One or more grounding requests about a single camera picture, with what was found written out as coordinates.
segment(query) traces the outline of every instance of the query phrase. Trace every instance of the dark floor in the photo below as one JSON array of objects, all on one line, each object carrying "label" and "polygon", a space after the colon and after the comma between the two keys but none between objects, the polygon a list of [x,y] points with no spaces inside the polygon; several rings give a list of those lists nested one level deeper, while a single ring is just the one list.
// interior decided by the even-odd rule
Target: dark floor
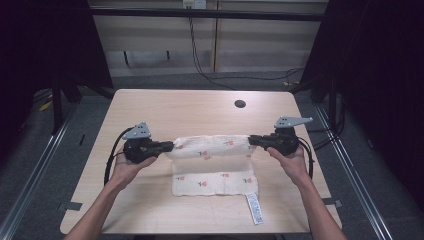
[{"label": "dark floor", "polygon": [[[223,73],[219,76],[267,77],[284,76],[284,72],[269,73]],[[227,79],[214,80],[237,90],[284,91],[292,86],[285,80]],[[296,76],[290,79],[291,84]],[[179,74],[144,77],[114,78],[115,88],[153,89],[219,89],[229,90],[211,83],[198,74]],[[19,222],[13,239],[61,239],[59,226],[64,212],[58,210],[62,202],[70,201],[79,176],[96,139],[110,100],[82,89],[84,97],[76,105],[64,103],[65,112],[75,107],[67,131],[53,158],[42,176],[41,183],[32,196],[30,204]],[[300,112],[304,117],[318,119],[316,106],[309,98],[310,93],[295,95]],[[0,221],[3,222],[15,203],[21,189],[37,164],[51,135],[52,108],[39,112],[43,102],[34,104],[15,148],[8,156],[9,161],[0,170]],[[308,130],[321,129],[315,120],[307,125]],[[317,144],[327,139],[325,132],[311,132],[311,140]],[[371,149],[366,134],[355,118],[346,112],[342,142],[356,170],[366,185],[377,209],[381,212],[393,239],[424,239],[424,217],[413,199],[404,190],[385,166],[381,154]],[[338,212],[343,231],[349,239],[378,239],[338,156],[331,144],[319,149],[317,157],[323,169],[332,197],[343,202]],[[311,239],[309,234],[284,234],[283,239]],[[132,239],[133,236],[104,235],[101,239]],[[158,239],[184,239],[184,236],[159,236]]]}]

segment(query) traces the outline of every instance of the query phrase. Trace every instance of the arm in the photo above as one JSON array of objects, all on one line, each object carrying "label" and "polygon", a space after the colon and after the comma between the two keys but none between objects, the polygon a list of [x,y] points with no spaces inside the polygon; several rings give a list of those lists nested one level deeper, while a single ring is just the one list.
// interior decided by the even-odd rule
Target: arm
[{"label": "arm", "polygon": [[267,151],[280,162],[286,174],[299,188],[313,238],[315,240],[347,239],[328,212],[327,207],[324,205],[314,183],[306,171],[303,148],[299,146],[294,154],[286,157],[271,147]]},{"label": "arm", "polygon": [[125,189],[141,169],[150,166],[155,160],[155,157],[150,157],[139,164],[134,164],[127,160],[124,154],[119,154],[115,159],[115,168],[109,182],[65,239],[96,239],[118,193]]}]

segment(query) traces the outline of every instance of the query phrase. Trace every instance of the person's left hand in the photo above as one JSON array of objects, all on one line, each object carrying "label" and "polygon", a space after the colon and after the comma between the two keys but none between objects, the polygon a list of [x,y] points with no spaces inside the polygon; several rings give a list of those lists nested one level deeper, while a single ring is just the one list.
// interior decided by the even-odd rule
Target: person's left hand
[{"label": "person's left hand", "polygon": [[157,159],[156,157],[149,157],[137,164],[128,160],[122,151],[123,147],[118,151],[115,159],[115,168],[109,181],[118,184],[119,190],[125,189],[141,169],[150,166]]}]

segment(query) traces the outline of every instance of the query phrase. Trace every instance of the silver bracket plate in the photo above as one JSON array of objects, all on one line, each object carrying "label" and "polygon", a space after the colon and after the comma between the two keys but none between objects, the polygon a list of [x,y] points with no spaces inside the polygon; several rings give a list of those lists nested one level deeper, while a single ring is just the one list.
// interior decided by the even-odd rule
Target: silver bracket plate
[{"label": "silver bracket plate", "polygon": [[129,132],[127,132],[122,139],[129,140],[129,139],[139,139],[139,138],[149,138],[152,136],[150,134],[150,130],[147,127],[146,122],[141,122],[140,124],[136,125],[133,129],[131,129]]},{"label": "silver bracket plate", "polygon": [[297,117],[284,117],[281,116],[278,121],[275,123],[275,128],[289,128],[294,127],[300,124],[305,124],[308,122],[312,122],[313,119],[310,118],[297,118]]}]

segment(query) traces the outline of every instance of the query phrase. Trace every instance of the person's left arm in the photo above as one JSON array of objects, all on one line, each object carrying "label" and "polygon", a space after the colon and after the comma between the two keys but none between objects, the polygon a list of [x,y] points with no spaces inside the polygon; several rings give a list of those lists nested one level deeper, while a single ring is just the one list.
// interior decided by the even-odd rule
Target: person's left arm
[{"label": "person's left arm", "polygon": [[125,189],[141,169],[150,166],[156,160],[155,157],[150,157],[139,164],[134,164],[125,158],[122,148],[119,152],[121,154],[115,159],[115,168],[109,182],[65,239],[96,239],[119,192]]}]

